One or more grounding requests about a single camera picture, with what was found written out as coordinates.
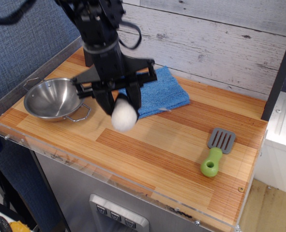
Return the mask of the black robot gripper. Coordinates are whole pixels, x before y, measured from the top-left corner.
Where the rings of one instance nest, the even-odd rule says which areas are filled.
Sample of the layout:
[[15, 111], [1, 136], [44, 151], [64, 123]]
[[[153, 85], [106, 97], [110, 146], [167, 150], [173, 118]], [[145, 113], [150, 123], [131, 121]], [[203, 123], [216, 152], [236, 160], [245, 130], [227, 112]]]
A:
[[141, 90], [144, 83], [157, 80], [154, 60], [132, 58], [120, 50], [92, 54], [94, 64], [71, 79], [79, 98], [95, 97], [107, 115], [112, 115], [115, 101], [112, 90], [126, 88], [131, 105], [137, 114], [141, 108]]

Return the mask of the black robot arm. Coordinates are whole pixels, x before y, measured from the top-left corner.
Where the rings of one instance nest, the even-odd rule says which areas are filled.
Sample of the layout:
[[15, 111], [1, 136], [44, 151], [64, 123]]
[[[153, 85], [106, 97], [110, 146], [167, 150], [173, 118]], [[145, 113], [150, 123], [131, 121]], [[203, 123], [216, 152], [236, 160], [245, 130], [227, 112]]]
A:
[[112, 115], [120, 100], [135, 113], [141, 108], [140, 88], [157, 79], [155, 61], [132, 58], [122, 53], [124, 43], [118, 35], [120, 25], [140, 28], [124, 21], [121, 0], [58, 0], [59, 5], [78, 29], [88, 70], [72, 78], [79, 98], [93, 97]]

